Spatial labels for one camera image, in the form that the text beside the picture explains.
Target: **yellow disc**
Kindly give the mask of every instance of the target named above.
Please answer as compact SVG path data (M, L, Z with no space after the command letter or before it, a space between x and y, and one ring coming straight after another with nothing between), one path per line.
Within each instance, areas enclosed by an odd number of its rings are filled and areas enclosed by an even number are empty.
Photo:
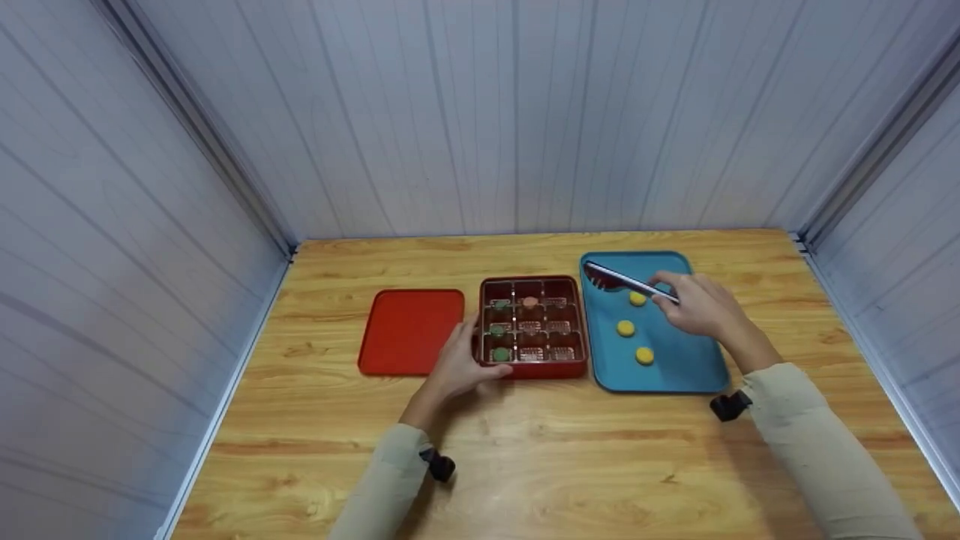
M647 297L636 292L635 290L630 291L630 303L634 306L643 306L647 303Z
M634 335L634 323L630 321L620 321L616 323L616 333L624 337L630 337Z
M654 352L647 347L640 347L636 350L636 361L641 365L648 366L654 363Z

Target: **blue tray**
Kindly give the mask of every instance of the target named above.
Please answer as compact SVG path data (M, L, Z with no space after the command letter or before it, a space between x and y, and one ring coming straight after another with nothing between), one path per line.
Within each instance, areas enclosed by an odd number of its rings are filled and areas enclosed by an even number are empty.
M631 305L629 290L604 292L596 288L584 276L584 261L588 259L644 281L658 270L691 271L686 258L672 251L591 252L580 259L590 357L597 384L611 392L710 394L730 384L730 372L716 341L675 329L649 300L642 307ZM616 323L624 319L636 327L631 337L616 333ZM653 350L652 365L636 362L637 347Z

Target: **wood grain tabletop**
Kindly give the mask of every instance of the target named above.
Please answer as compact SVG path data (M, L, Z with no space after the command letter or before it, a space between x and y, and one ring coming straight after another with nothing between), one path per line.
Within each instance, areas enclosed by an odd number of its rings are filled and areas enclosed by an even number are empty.
M926 537L960 537L960 517L823 290L786 234L767 230L304 243L174 537L326 536L420 384L357 371L377 291L459 288L470 308L486 277L577 276L581 254L623 250L679 251L727 285L824 392ZM720 424L709 396L613 395L590 376L483 390L432 434L456 480L424 483L399 538L818 537L749 415Z

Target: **corrugated wall panel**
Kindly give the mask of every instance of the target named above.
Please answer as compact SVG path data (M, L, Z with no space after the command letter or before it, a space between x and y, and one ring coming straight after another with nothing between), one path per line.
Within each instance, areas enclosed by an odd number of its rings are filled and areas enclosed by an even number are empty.
M960 478L958 209L955 89L814 258Z
M0 537L151 538L285 265L87 2L0 2Z
M305 237L798 229L949 0L136 0Z

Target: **left hand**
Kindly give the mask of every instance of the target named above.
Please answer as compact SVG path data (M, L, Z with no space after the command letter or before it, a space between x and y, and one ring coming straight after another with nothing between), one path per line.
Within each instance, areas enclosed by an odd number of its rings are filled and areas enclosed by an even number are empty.
M477 317L478 313L473 312L467 316L467 320L453 328L440 350L440 357L430 377L423 384L434 389L444 401L476 388L485 380L501 379L514 371L507 364L484 367L473 359L470 338Z

